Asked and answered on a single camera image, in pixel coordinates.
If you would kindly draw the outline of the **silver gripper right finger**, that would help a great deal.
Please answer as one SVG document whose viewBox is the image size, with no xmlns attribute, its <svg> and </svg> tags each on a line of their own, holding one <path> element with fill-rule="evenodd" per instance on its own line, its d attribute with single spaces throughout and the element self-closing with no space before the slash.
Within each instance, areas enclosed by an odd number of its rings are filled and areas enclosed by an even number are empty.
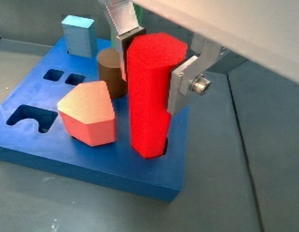
<svg viewBox="0 0 299 232">
<path fill-rule="evenodd" d="M 170 87 L 166 110 L 171 115 L 187 106 L 187 97 L 191 92 L 203 95 L 210 82 L 203 78 L 203 72 L 215 63 L 219 56 L 221 45 L 199 34 L 193 34 L 190 50 L 191 55 L 171 70 Z"/>
</svg>

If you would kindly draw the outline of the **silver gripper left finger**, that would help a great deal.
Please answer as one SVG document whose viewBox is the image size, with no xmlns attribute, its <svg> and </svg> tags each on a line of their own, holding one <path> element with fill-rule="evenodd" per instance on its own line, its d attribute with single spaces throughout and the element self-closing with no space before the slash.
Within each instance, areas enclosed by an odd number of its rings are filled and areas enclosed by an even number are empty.
<svg viewBox="0 0 299 232">
<path fill-rule="evenodd" d="M 122 79 L 126 80 L 126 49 L 134 37 L 146 31 L 138 25 L 135 9 L 130 0 L 98 0 L 106 16 L 110 32 L 114 36 L 114 47 L 119 55 Z"/>
</svg>

